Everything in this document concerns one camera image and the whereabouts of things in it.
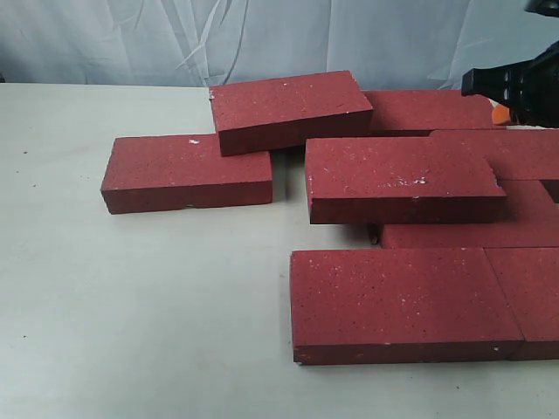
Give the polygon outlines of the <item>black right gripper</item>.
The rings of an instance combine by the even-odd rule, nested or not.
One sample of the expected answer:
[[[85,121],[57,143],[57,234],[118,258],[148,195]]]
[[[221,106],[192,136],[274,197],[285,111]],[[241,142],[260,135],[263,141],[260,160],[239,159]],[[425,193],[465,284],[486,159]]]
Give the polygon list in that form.
[[[493,68],[473,68],[461,81],[463,96],[481,95],[497,104],[496,126],[558,127],[558,43],[530,60]]]

